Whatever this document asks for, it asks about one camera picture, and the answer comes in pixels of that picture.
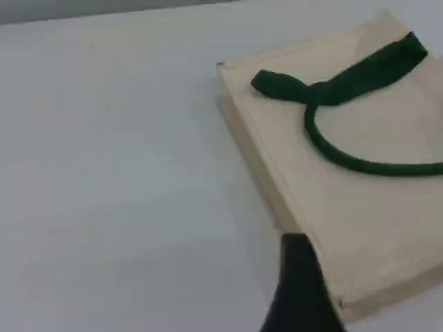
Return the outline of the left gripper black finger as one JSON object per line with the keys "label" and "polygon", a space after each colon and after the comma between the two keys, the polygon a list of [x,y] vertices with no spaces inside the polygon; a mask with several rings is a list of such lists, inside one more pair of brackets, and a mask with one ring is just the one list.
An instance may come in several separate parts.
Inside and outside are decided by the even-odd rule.
{"label": "left gripper black finger", "polygon": [[344,331],[314,248],[303,233],[281,237],[280,272],[262,331]]}

